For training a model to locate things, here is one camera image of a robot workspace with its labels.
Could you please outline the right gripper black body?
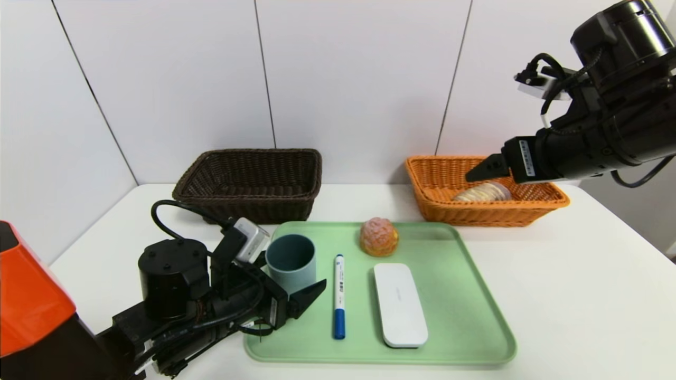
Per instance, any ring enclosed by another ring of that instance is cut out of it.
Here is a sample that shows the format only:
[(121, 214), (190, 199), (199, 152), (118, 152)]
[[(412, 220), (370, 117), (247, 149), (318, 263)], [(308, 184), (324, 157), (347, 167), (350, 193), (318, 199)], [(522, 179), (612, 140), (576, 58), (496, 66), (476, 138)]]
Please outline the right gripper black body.
[(591, 113), (575, 122), (555, 119), (534, 136), (505, 142), (502, 155), (517, 183), (598, 176), (618, 168), (616, 116)]

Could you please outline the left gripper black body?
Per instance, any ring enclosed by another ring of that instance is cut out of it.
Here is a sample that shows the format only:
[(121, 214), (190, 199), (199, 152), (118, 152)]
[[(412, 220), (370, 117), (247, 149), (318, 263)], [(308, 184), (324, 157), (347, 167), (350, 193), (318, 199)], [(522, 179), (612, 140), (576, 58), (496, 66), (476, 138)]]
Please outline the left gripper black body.
[(261, 321), (279, 329), (286, 321), (288, 293), (268, 275), (264, 266), (231, 262), (212, 263), (212, 320), (218, 327)]

